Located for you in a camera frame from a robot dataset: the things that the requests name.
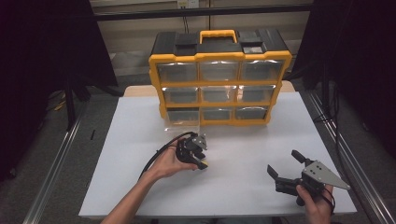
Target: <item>black electronic device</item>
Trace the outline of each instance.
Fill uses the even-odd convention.
[[[207,163],[202,161],[205,158],[203,150],[207,150],[205,134],[192,134],[189,138],[177,140],[177,159],[182,162],[195,164],[200,170],[204,170],[207,167]]]
[[[154,163],[167,148],[171,147],[174,142],[177,142],[176,156],[179,161],[196,164],[200,170],[204,170],[207,167],[207,163],[203,161],[205,158],[203,150],[207,150],[205,134],[199,135],[198,133],[187,132],[173,138],[157,150],[157,153],[155,153],[155,155],[146,164],[139,176],[139,179],[142,177],[143,173],[149,169],[151,164]]]
[[[325,185],[332,185],[340,189],[350,189],[350,186],[320,161],[311,161],[297,150],[293,150],[291,155],[300,163],[304,163],[305,168],[301,172],[301,177],[287,179],[279,177],[277,172],[268,165],[267,173],[275,180],[276,191],[297,196],[297,204],[304,206],[304,201],[298,195],[296,189],[297,185],[301,185],[308,190],[312,198],[322,197],[331,206],[333,211],[335,207],[334,203],[322,195]]]

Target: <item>finger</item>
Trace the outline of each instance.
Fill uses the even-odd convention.
[[[162,156],[165,158],[173,158],[176,156],[176,148],[175,147],[169,147],[167,148],[163,153]]]
[[[324,187],[326,190],[323,190],[323,196],[325,196],[328,200],[332,199],[332,185],[326,185]]]
[[[171,143],[170,145],[169,145],[169,147],[176,147],[177,146],[177,141],[174,141],[173,143]]]
[[[180,167],[182,170],[196,170],[198,166],[192,163],[181,162]]]
[[[303,186],[297,185],[296,187],[298,195],[304,200],[305,208],[307,211],[313,211],[316,209],[315,203],[312,200],[311,195],[309,194],[308,190],[306,190]]]

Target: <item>metal rail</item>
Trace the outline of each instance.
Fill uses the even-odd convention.
[[[32,203],[29,212],[27,213],[26,218],[23,221],[23,224],[36,224],[39,222],[41,215],[43,214],[46,207],[47,201],[49,200],[55,183],[59,177],[59,173],[62,170],[62,166],[67,156],[67,152],[69,151],[73,143],[73,140],[78,131],[79,124],[81,123],[81,118],[85,114],[88,103],[89,102],[84,102],[82,104],[76,122],[74,123],[70,131],[66,133],[61,147],[59,148],[58,154],[56,155],[55,160],[53,161],[49,172],[47,173],[47,176],[40,188],[40,191],[35,196],[35,200]]]
[[[321,109],[321,101],[319,97],[313,93],[309,93],[310,99],[315,106],[317,112],[321,115],[323,114],[323,110]],[[323,121],[325,127],[327,128],[332,140],[335,143],[335,135],[336,135],[336,125],[334,121]],[[346,165],[350,169],[351,173],[355,177],[361,191],[363,192],[364,196],[368,200],[369,204],[372,206],[373,211],[375,212],[379,221],[383,224],[392,224],[396,223],[395,219],[393,218],[392,214],[390,213],[389,209],[387,208],[383,198],[378,193],[370,179],[367,177],[366,173],[364,173],[363,169],[359,165],[359,162],[355,158],[352,153],[352,150],[348,146],[344,137],[339,133],[339,148],[341,156],[343,157]]]
[[[165,9],[136,12],[111,12],[95,13],[94,15],[48,15],[48,21],[120,21],[139,19],[158,19],[173,17],[195,17],[195,16],[216,16],[216,15],[236,15],[236,14],[256,14],[256,13],[278,13],[278,12],[299,12],[311,11],[317,8],[340,7],[339,3],[328,4],[296,4],[296,5],[275,5],[262,7],[200,7],[185,9]]]

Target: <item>wrist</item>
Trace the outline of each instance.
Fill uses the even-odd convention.
[[[145,181],[154,184],[157,182],[157,180],[161,179],[161,176],[158,174],[158,172],[155,172],[153,170],[147,170],[145,173],[143,173],[141,179],[144,179]]]

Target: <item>silver metal plate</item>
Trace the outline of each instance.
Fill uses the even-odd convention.
[[[350,186],[346,182],[320,161],[312,162],[312,164],[303,169],[303,172],[313,179],[316,179],[319,183],[332,185],[340,189],[350,189]]]
[[[206,135],[205,134],[201,134],[199,136],[196,136],[192,139],[192,142],[197,145],[198,147],[200,147],[201,149],[207,150],[207,146],[206,146]]]

